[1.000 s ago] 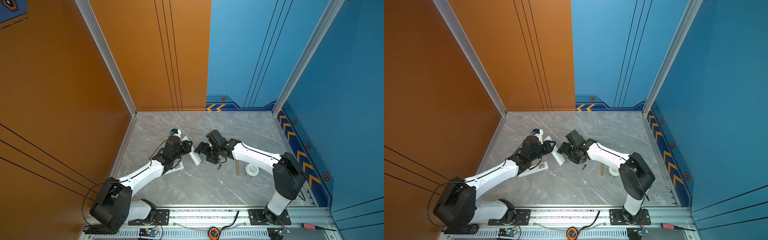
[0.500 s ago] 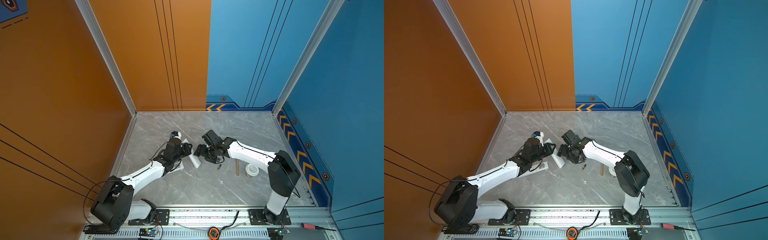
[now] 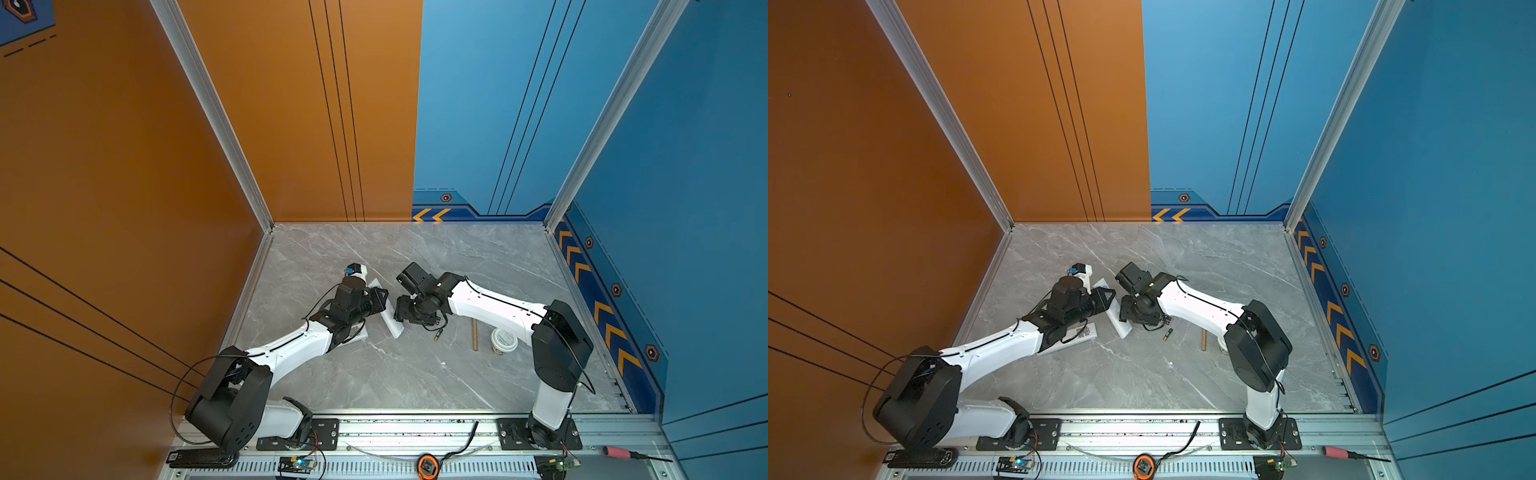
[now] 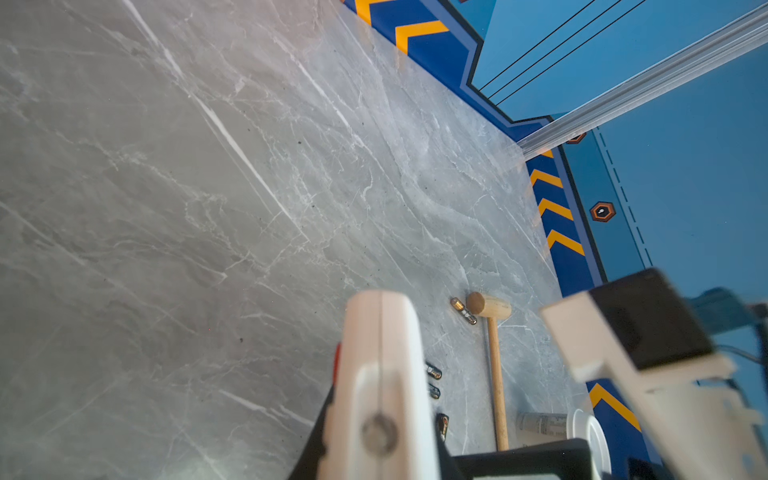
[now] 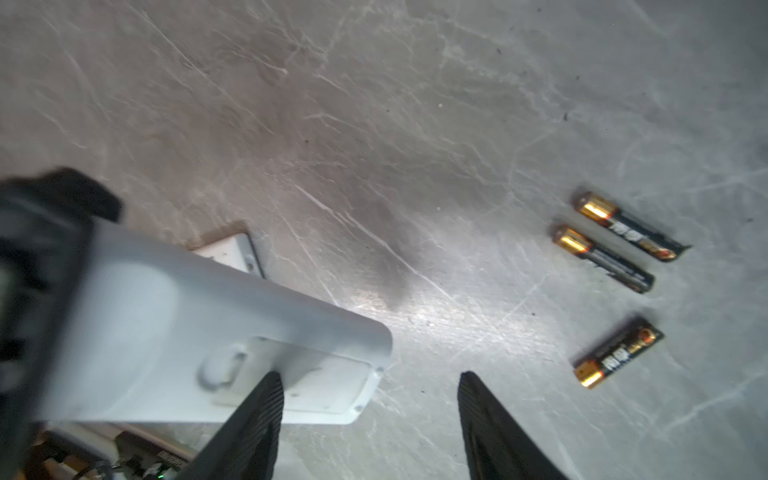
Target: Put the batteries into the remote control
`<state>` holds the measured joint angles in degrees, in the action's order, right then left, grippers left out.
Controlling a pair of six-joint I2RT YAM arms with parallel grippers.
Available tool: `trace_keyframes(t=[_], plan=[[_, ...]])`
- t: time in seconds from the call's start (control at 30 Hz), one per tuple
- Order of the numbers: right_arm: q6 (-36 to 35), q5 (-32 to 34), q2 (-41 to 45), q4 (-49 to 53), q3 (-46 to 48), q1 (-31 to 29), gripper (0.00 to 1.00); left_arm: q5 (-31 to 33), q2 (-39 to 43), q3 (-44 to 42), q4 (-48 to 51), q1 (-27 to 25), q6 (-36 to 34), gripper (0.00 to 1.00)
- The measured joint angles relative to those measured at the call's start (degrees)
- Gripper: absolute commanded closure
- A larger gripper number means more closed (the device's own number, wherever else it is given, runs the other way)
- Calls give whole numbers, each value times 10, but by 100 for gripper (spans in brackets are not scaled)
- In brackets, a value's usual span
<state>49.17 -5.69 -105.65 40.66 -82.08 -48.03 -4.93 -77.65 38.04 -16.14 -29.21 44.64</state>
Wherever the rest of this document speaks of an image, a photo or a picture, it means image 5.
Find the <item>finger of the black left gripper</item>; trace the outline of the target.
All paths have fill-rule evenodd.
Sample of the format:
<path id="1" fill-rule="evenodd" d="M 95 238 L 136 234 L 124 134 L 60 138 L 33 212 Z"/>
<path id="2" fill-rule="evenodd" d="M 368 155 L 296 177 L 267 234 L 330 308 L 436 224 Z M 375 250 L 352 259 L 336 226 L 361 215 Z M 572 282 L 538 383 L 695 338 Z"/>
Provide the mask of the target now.
<path id="1" fill-rule="evenodd" d="M 35 436 L 63 328 L 99 219 L 122 202 L 82 172 L 60 167 L 1 183 L 1 476 L 12 479 Z"/>

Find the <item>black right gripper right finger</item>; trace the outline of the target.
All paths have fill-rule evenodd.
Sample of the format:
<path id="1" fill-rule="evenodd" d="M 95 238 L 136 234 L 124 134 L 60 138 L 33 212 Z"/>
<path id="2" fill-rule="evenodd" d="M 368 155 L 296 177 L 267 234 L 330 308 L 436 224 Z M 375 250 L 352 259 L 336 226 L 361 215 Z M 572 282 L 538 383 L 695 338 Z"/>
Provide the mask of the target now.
<path id="1" fill-rule="evenodd" d="M 461 374 L 457 400 L 471 479 L 565 477 L 476 373 Z"/>

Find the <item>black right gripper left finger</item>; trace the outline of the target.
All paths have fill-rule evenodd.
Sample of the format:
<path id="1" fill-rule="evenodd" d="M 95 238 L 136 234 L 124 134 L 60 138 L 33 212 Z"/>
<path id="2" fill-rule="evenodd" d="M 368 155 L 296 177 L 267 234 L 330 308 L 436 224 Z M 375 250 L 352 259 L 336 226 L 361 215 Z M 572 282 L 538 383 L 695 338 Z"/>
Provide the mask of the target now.
<path id="1" fill-rule="evenodd" d="M 267 373 L 179 480 L 269 480 L 274 475 L 284 409 L 279 373 Z"/>

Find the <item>white remote control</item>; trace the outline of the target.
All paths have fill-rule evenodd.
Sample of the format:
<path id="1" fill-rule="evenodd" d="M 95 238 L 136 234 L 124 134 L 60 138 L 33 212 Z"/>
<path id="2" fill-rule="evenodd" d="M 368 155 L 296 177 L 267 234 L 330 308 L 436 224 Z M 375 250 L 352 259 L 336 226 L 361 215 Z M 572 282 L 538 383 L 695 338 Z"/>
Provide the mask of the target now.
<path id="1" fill-rule="evenodd" d="M 277 372 L 284 423 L 347 425 L 392 346 L 376 320 L 102 220 L 33 416 L 223 423 Z"/>

